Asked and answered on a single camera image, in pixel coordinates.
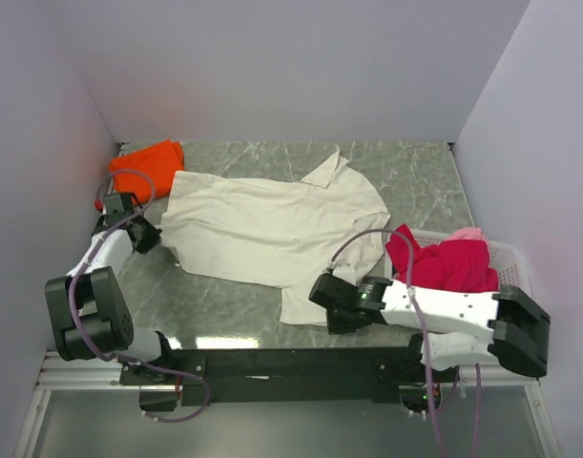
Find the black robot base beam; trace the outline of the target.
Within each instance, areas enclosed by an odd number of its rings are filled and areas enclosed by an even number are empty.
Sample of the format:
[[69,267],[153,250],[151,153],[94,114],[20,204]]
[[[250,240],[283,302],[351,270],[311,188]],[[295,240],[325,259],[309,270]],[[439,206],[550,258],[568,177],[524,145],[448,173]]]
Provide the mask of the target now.
[[131,366],[119,382],[171,389],[182,406],[213,403],[368,400],[397,404],[426,385],[416,347],[173,350],[168,373]]

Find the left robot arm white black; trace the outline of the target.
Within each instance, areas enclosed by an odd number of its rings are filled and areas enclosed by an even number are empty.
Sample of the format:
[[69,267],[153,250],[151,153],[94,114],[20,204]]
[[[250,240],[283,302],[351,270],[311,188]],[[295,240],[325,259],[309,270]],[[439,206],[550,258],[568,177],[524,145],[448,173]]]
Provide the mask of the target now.
[[136,328],[117,275],[132,254],[146,254],[160,242],[160,230],[144,218],[146,206],[133,193],[112,193],[81,261],[66,275],[47,281],[44,292],[54,343],[65,361],[142,362],[154,383],[170,381],[177,361],[158,331]]

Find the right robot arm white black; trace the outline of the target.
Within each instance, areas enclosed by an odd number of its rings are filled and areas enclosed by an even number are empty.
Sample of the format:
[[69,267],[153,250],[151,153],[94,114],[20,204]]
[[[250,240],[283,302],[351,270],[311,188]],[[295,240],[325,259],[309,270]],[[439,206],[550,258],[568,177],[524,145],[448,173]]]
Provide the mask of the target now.
[[333,319],[334,333],[352,333],[375,323],[419,330],[421,347],[404,359],[407,375],[417,381],[436,370],[466,364],[498,363],[534,379],[548,372],[551,317],[514,285],[459,293],[378,277],[353,285],[323,273],[309,300]]

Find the cream white t shirt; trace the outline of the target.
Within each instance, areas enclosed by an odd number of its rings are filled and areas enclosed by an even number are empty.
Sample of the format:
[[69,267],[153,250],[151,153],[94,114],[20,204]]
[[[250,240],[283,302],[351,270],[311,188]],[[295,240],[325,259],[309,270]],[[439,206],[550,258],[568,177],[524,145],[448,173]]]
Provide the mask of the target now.
[[178,172],[160,229],[185,272],[278,288],[282,323],[323,326],[308,299],[317,277],[345,263],[357,282],[366,276],[389,219],[371,182],[334,152],[298,182]]

